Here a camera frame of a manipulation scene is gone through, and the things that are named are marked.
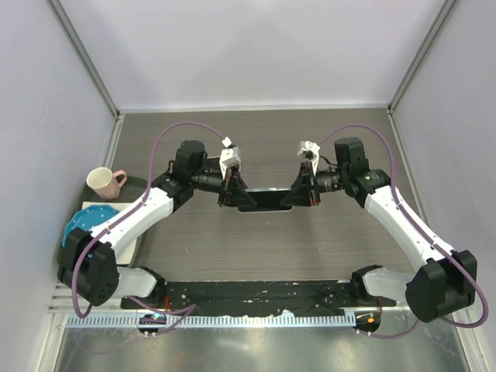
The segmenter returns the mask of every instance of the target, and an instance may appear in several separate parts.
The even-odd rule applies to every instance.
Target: grey tabletop
[[[243,179],[251,188],[291,185],[301,161],[296,156],[300,140],[316,142],[348,123],[372,125],[393,145],[398,187],[414,206],[388,114],[381,108],[126,115],[112,169],[146,177],[153,142],[166,126],[184,120],[207,122],[240,147]],[[360,137],[371,167],[389,173],[387,152],[373,133],[347,129],[340,136]],[[192,139],[204,142],[209,155],[220,154],[218,137],[195,127],[177,128],[160,144],[154,176],[167,169],[183,140]],[[332,139],[321,154],[334,157]],[[347,279],[371,264],[411,270],[384,227],[343,192],[323,195],[322,204],[313,208],[245,214],[219,208],[215,195],[197,191],[148,231],[138,264],[176,281]]]

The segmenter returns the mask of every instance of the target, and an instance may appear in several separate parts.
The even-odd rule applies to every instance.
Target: purple cable
[[[159,144],[160,140],[162,139],[162,137],[166,133],[168,133],[169,131],[171,131],[172,129],[174,129],[178,126],[200,126],[202,128],[208,129],[211,132],[215,133],[221,139],[225,138],[225,136],[221,132],[219,132],[217,129],[213,128],[212,126],[209,126],[208,124],[204,124],[202,122],[176,122],[175,124],[172,124],[171,126],[168,126],[166,129],[164,129],[164,131],[158,136],[157,140],[155,141],[155,144],[153,145],[152,153],[150,156],[150,163],[148,166],[148,182],[146,185],[146,190],[145,190],[143,199],[141,200],[141,202],[138,205],[136,205],[133,209],[131,209],[129,212],[127,212],[123,217],[121,217],[120,219],[118,219],[117,221],[115,221],[114,223],[109,225],[107,229],[102,230],[97,236],[95,236],[90,241],[90,243],[83,249],[83,251],[81,252],[81,254],[79,255],[79,257],[76,261],[76,264],[74,265],[74,272],[72,274],[72,280],[71,280],[72,305],[74,306],[74,312],[76,313],[76,315],[79,318],[82,318],[82,319],[86,318],[89,315],[91,308],[92,308],[92,306],[89,305],[88,309],[83,314],[81,312],[81,309],[79,307],[79,303],[77,300],[78,299],[78,291],[77,291],[78,276],[79,276],[79,270],[81,269],[81,265],[83,264],[84,258],[86,257],[86,255],[88,254],[90,249],[96,244],[96,242],[98,242],[106,233],[110,233],[110,231],[113,228],[115,228],[119,223],[121,223],[122,221],[127,219],[129,216],[131,216],[134,212],[136,212],[138,209],[140,209],[141,206],[146,202],[146,200],[148,199],[148,195],[150,194],[150,189],[152,187],[153,162],[155,160],[155,153],[157,151],[158,144]]]
[[[389,142],[384,137],[384,135],[381,132],[379,132],[377,129],[375,129],[371,126],[365,125],[365,124],[349,124],[347,126],[342,126],[336,130],[333,130],[331,133],[329,133],[327,136],[325,136],[319,142],[319,145],[321,146],[329,137],[331,137],[331,136],[335,135],[336,133],[340,132],[341,130],[347,129],[347,128],[368,129],[372,133],[374,133],[377,137],[379,137],[381,139],[382,143],[386,146],[387,154],[389,156],[389,162],[391,164],[391,193],[393,194],[393,199],[394,199],[394,202],[396,203],[397,207],[403,213],[405,218],[412,224],[412,226],[415,227],[417,232],[420,235],[422,235],[424,237],[424,239],[427,240],[427,242],[429,242],[429,244],[432,246],[432,248],[434,248],[439,253],[441,253],[465,277],[465,279],[467,279],[469,284],[474,288],[474,290],[477,292],[477,294],[479,295],[479,297],[481,299],[480,301],[482,302],[482,315],[481,315],[480,319],[477,320],[476,322],[464,324],[464,323],[454,322],[453,320],[445,318],[445,317],[443,317],[442,319],[445,322],[451,324],[452,326],[455,325],[455,326],[460,327],[460,328],[476,328],[478,326],[482,326],[486,322],[487,317],[489,316],[489,304],[487,303],[486,296],[484,295],[479,284],[476,283],[476,281],[472,278],[472,276],[449,253],[447,253],[443,248],[441,248],[439,245],[434,243],[434,240],[429,236],[429,234],[426,231],[424,231],[424,229],[413,219],[413,217],[410,215],[410,213],[408,213],[406,208],[400,203],[398,193],[396,192],[396,165],[394,164],[393,150],[392,150]],[[410,333],[409,331],[410,330],[402,333],[401,335],[406,336],[407,334]],[[389,339],[391,337],[395,338],[394,336],[382,336],[381,338],[384,338],[384,337],[387,337]]]

